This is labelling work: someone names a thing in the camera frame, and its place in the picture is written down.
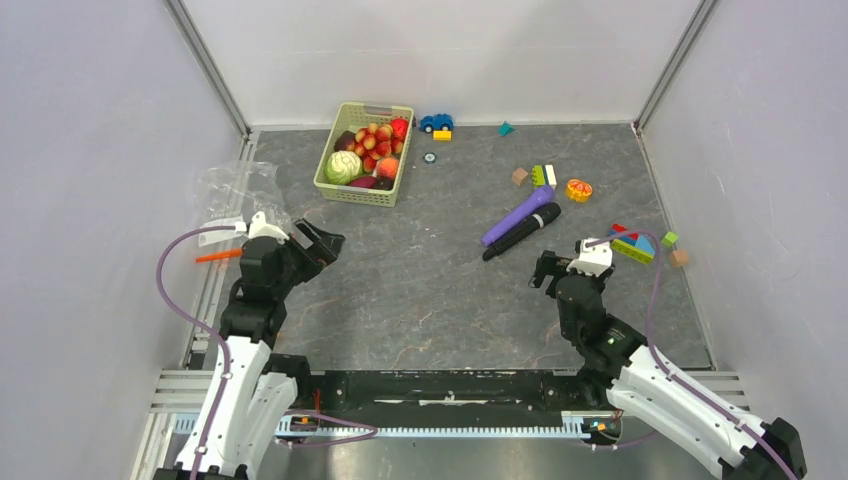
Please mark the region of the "dark brown toy fruit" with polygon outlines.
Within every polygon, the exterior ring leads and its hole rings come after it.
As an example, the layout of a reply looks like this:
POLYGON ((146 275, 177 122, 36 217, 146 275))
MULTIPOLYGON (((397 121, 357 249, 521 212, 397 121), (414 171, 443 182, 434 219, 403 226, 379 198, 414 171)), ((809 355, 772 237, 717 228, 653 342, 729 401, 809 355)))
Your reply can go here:
POLYGON ((356 144, 356 133, 350 130, 345 130, 336 139, 333 151, 353 151, 356 144))

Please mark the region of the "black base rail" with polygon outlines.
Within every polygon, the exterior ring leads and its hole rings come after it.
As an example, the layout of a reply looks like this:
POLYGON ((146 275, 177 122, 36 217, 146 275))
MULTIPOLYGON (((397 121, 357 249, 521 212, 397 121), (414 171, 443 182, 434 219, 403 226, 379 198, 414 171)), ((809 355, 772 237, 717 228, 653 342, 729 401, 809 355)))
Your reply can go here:
POLYGON ((325 370, 303 356, 274 354, 266 373, 292 377, 297 393, 287 410, 297 430, 331 427, 367 433, 512 433, 581 427, 597 418, 619 422, 603 389, 565 370, 325 370))

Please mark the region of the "green toy cabbage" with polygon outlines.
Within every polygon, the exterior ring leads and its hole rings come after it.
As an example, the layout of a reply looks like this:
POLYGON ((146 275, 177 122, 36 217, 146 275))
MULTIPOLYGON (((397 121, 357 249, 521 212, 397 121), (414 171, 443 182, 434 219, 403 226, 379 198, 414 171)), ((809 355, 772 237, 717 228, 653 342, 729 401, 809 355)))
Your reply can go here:
POLYGON ((327 183, 347 185, 363 174, 362 160, 352 151, 336 151, 325 161, 323 173, 327 183))

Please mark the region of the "purple toy sweet potato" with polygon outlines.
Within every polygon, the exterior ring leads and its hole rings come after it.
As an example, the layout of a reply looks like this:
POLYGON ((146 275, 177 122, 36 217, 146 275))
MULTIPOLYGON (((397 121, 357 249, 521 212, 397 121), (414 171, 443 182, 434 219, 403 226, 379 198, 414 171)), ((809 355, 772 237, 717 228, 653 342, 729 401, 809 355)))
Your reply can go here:
POLYGON ((377 178, 365 175, 361 176, 348 184, 348 187, 352 188, 363 188, 363 189, 372 189, 377 183, 377 178))

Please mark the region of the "yellow toy brick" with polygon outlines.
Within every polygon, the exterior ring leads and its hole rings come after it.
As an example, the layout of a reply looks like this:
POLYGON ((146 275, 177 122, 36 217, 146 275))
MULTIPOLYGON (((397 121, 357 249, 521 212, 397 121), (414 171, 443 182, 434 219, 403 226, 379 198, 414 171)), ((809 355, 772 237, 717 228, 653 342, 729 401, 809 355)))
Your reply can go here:
POLYGON ((439 142, 450 142, 452 140, 452 132, 450 130, 433 131, 432 138, 439 142))

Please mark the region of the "light green plastic basket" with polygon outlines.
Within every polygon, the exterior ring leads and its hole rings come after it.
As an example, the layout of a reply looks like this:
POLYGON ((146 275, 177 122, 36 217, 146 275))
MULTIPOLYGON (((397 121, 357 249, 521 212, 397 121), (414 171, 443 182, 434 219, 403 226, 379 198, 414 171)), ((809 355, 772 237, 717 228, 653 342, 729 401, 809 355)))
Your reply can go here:
POLYGON ((393 207, 412 139, 414 110, 344 102, 313 184, 327 200, 393 207))

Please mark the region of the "teal triangular block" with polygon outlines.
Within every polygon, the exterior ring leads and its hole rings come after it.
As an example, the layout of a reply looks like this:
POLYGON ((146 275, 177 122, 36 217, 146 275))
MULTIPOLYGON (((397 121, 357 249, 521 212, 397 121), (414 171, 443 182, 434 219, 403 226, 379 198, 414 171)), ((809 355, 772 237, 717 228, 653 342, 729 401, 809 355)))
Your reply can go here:
POLYGON ((509 122, 503 122, 499 127, 499 135, 505 137, 515 131, 515 128, 509 122))

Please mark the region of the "multicolour brick stack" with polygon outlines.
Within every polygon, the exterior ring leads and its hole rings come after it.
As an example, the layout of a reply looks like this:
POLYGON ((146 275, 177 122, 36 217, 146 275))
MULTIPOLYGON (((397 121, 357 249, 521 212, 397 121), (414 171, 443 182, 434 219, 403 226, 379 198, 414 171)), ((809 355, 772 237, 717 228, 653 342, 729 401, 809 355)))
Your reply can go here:
POLYGON ((613 239, 610 246, 615 252, 642 264, 650 264, 656 257, 652 241, 639 233, 629 233, 613 239))

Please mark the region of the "small green cube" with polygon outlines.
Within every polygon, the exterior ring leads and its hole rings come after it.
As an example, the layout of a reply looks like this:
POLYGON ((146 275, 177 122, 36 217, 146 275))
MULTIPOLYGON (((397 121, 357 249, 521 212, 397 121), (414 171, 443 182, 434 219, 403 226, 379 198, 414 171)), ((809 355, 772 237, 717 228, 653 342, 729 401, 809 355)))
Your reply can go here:
POLYGON ((678 241, 678 235, 673 231, 668 231, 661 239, 661 244, 669 249, 673 248, 678 241))

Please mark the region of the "orange toy peach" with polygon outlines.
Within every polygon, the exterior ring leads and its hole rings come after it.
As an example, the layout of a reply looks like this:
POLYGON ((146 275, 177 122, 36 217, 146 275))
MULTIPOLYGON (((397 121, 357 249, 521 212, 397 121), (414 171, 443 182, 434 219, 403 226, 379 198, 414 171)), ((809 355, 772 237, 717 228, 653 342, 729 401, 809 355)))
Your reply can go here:
POLYGON ((378 178, 387 178, 395 180, 399 172, 400 162, 395 157, 385 157, 379 160, 375 167, 375 174, 378 178))

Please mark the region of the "clear orange zip top bag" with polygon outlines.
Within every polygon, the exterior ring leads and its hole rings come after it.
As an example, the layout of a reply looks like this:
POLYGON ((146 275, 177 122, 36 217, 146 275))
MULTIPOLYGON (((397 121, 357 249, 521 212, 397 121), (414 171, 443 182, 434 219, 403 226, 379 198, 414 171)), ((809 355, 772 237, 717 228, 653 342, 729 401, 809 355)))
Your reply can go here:
POLYGON ((200 177, 195 199, 204 208, 202 227, 207 231, 198 235, 201 255, 195 259, 197 263, 240 257, 250 240, 247 226, 258 211, 290 239, 292 220, 285 211, 276 174, 277 167, 270 163, 231 162, 200 177))

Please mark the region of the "purple flashlight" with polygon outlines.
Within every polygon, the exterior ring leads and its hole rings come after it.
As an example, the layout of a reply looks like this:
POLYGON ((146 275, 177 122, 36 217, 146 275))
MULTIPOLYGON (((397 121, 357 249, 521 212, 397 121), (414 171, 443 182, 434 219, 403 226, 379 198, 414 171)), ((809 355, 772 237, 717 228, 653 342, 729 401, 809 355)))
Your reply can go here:
POLYGON ((555 190, 550 185, 536 188, 526 200, 510 211, 481 237, 481 244, 485 247, 491 246, 521 220, 532 214, 537 208, 552 202, 554 198, 555 190))

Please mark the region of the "green white toy bricks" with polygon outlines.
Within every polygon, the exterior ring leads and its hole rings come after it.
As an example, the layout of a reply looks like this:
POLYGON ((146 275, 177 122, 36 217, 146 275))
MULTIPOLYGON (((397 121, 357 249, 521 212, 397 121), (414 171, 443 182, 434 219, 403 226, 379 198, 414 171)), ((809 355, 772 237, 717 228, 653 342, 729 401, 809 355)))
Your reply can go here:
POLYGON ((531 171, 531 182, 534 188, 549 186, 551 189, 557 187, 557 177, 552 164, 534 165, 531 171))

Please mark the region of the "orange yellow round toy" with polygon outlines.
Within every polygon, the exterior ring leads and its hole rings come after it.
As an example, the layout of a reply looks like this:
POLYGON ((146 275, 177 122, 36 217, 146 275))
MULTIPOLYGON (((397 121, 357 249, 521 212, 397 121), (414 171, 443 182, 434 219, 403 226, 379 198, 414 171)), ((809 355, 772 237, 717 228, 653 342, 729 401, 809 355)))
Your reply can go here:
POLYGON ((593 187, 585 181, 572 178, 566 183, 565 195, 577 203, 585 203, 593 195, 593 187))

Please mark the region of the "dark purple toy mangosteen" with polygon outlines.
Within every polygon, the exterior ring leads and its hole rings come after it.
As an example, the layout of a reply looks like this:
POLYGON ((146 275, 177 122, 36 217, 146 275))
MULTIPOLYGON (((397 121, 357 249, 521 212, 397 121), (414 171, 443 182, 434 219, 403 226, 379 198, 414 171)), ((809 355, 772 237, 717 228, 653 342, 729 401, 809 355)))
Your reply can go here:
POLYGON ((395 180, 388 177, 377 177, 373 185, 374 190, 391 191, 394 188, 395 180))

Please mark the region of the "red toy apple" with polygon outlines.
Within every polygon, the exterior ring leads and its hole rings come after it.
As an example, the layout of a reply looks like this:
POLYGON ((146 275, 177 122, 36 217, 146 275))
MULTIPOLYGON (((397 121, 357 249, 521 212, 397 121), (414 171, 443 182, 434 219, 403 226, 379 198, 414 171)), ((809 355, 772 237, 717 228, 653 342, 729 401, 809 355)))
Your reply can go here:
POLYGON ((402 118, 402 117, 397 117, 397 118, 392 119, 389 122, 389 125, 392 128, 394 139, 400 140, 400 141, 406 140, 406 137, 407 137, 407 134, 408 134, 408 131, 409 131, 409 128, 410 128, 410 122, 409 122, 408 119, 402 118))

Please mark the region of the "black microphone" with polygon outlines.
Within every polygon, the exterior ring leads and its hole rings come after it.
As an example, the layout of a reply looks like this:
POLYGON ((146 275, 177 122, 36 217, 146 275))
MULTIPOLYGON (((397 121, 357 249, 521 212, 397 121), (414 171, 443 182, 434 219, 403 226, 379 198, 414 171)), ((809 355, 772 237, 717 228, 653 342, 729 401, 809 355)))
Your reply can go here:
POLYGON ((489 261, 496 256, 505 253, 517 243, 527 238, 537 230, 544 228, 558 218, 561 207, 550 202, 535 209, 530 215, 522 219, 515 226, 490 245, 482 255, 483 261, 489 261))

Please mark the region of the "blue toy car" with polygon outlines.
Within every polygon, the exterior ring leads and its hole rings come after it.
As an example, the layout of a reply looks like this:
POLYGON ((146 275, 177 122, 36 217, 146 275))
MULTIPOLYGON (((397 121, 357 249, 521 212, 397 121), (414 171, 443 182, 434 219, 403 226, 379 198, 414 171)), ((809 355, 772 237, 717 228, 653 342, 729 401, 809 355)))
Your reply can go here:
POLYGON ((454 121, 451 115, 440 113, 422 117, 418 126, 422 132, 428 134, 434 131, 452 131, 454 129, 454 121))

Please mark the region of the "tan wooden cube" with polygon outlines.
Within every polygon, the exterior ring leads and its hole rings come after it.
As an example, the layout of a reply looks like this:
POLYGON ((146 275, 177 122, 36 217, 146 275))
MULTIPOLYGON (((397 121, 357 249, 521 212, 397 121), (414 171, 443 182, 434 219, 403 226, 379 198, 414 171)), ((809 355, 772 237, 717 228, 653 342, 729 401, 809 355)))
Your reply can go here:
POLYGON ((675 268, 681 268, 690 263, 690 256, 684 249, 673 250, 669 254, 669 262, 675 268))

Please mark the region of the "brown wooden cube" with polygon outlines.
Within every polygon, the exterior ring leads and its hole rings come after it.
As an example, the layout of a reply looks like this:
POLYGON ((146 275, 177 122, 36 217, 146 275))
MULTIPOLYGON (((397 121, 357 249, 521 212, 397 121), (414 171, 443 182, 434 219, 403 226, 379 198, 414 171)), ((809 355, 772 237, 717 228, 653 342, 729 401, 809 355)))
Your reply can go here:
POLYGON ((511 181, 516 186, 522 186, 527 182, 530 174, 523 168, 517 168, 511 175, 511 181))

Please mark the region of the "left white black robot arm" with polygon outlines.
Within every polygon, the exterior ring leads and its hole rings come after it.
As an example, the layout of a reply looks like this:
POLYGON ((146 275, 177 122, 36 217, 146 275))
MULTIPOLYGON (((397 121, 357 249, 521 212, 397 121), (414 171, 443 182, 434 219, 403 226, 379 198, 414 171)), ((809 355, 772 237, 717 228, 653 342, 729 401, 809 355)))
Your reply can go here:
POLYGON ((226 231, 245 239, 239 257, 241 275, 217 328, 179 307, 164 287, 164 264, 179 242, 173 240, 161 254, 155 271, 160 296, 177 315, 208 333, 218 354, 189 439, 174 466, 157 469, 154 478, 252 478, 286 411, 312 399, 308 361, 276 354, 273 347, 287 318, 288 295, 334 263, 346 238, 305 219, 294 225, 309 246, 268 222, 262 212, 249 221, 196 229, 197 234, 226 231))

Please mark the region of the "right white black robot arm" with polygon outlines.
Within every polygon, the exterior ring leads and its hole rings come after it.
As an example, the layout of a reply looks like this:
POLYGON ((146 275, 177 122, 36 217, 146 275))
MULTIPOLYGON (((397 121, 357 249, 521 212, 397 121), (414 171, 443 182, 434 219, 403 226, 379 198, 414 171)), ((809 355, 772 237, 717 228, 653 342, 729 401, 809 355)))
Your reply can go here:
POLYGON ((607 312, 602 292, 612 257, 552 251, 530 279, 556 302, 562 337, 582 356, 577 392, 591 408, 629 413, 676 443, 717 479, 802 479, 808 468, 798 430, 767 422, 696 381, 645 335, 607 312))

